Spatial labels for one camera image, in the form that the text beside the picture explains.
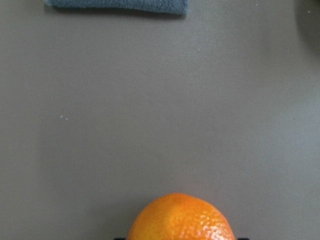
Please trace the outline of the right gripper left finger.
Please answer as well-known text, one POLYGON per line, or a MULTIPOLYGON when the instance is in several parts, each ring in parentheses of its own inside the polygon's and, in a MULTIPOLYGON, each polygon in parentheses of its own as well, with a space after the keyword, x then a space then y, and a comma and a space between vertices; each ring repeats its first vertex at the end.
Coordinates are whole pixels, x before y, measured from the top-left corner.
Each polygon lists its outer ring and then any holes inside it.
POLYGON ((113 240, 127 240, 127 238, 125 238, 125 237, 116 237, 113 240))

